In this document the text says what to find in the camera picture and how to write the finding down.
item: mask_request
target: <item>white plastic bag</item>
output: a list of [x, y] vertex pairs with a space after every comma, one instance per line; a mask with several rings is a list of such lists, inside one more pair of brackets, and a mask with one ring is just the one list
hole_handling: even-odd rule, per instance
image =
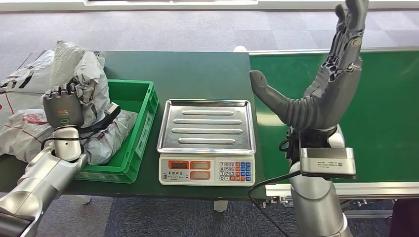
[[56, 85], [68, 83], [73, 78], [77, 64], [82, 59], [84, 52], [84, 49], [73, 42], [57, 41], [50, 75], [50, 89], [53, 89]]
[[88, 163], [90, 165], [107, 163], [128, 137], [137, 116], [135, 112], [121, 110], [107, 129], [89, 138], [83, 145], [88, 154]]
[[[105, 130], [82, 141], [88, 163], [97, 165], [108, 162], [128, 137], [137, 115], [121, 110]], [[0, 154], [13, 155], [19, 160], [30, 162], [41, 151], [42, 141], [50, 137], [53, 131], [42, 109], [20, 110], [9, 118], [0, 131]]]
[[82, 104], [84, 126], [90, 126], [105, 117], [109, 106], [109, 87], [105, 72], [93, 52], [86, 52], [76, 67], [76, 93]]
[[42, 141], [53, 131], [42, 109], [19, 110], [0, 131], [0, 154], [30, 162], [41, 151]]
[[41, 96], [37, 93], [0, 93], [0, 128], [8, 118], [21, 109], [41, 109]]
[[89, 52], [72, 42], [58, 41], [51, 72], [50, 89], [77, 82], [76, 93], [82, 104], [83, 127], [95, 124], [104, 118], [109, 106], [108, 80], [103, 67], [105, 54]]
[[22, 67], [0, 82], [0, 93], [45, 93], [49, 88], [54, 51], [46, 51], [34, 62]]

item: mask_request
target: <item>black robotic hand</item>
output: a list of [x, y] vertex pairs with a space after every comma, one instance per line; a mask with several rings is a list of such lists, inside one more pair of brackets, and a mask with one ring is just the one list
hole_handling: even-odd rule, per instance
[[346, 0], [335, 9], [336, 34], [329, 55], [300, 99], [289, 99], [270, 87], [260, 71], [250, 71], [254, 94], [282, 122], [296, 129], [334, 128], [348, 108], [361, 75], [359, 57], [368, 0]]

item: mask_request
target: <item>gray carpet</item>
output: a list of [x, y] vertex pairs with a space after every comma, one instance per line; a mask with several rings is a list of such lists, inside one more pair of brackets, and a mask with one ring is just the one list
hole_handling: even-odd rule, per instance
[[[237, 45], [252, 50], [329, 48], [336, 20], [332, 12], [0, 13], [0, 80], [28, 56], [27, 62], [40, 51], [53, 49], [61, 39], [97, 50], [232, 51]], [[419, 46], [419, 11], [370, 12], [366, 25], [363, 47]], [[38, 236], [278, 236], [246, 202], [232, 202], [226, 213], [216, 213], [209, 201], [112, 201], [94, 197], [91, 204], [80, 205], [62, 197], [46, 212]], [[296, 234], [292, 209], [273, 205], [267, 211], [288, 233]], [[352, 221], [351, 226], [355, 236], [388, 233], [383, 220]]]
[[[391, 202], [360, 209], [389, 209]], [[272, 204], [265, 210], [290, 236], [297, 237], [292, 208]], [[349, 220], [354, 237], [384, 237], [385, 219]], [[105, 237], [278, 237], [279, 231], [250, 202], [229, 202], [227, 211], [213, 211], [206, 200], [115, 198]]]

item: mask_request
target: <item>metal frame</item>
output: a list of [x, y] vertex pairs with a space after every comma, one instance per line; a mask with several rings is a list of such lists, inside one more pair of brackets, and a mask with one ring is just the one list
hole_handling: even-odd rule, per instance
[[[419, 198], [419, 182], [334, 183], [339, 199]], [[266, 185], [267, 197], [291, 198], [290, 184]]]
[[[361, 52], [419, 51], [419, 47], [363, 48]], [[246, 50], [249, 56], [325, 54], [329, 49]], [[419, 198], [419, 182], [334, 183], [339, 199]], [[266, 185], [266, 196], [280, 202], [291, 201], [290, 184]]]

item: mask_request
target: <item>scale display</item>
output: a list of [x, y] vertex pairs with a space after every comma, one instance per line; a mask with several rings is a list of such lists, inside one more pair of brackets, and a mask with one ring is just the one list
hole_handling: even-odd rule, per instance
[[163, 185], [252, 186], [253, 156], [160, 157], [159, 181]]

